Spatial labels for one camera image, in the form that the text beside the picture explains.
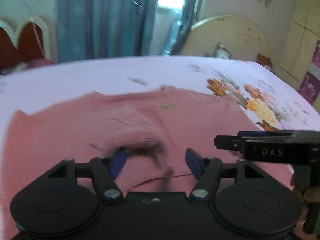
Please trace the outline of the right hand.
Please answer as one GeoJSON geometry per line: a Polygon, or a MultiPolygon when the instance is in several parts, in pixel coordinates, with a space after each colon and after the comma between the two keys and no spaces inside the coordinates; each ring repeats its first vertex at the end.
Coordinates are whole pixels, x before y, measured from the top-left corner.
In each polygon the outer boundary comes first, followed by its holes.
{"type": "Polygon", "coordinates": [[[303,203],[302,214],[300,215],[300,219],[298,222],[299,226],[303,226],[306,220],[306,215],[308,214],[308,210],[309,210],[308,204],[304,199],[305,190],[301,189],[300,186],[298,185],[295,174],[292,175],[290,185],[292,186],[292,191],[299,197],[299,199],[303,203]]]}

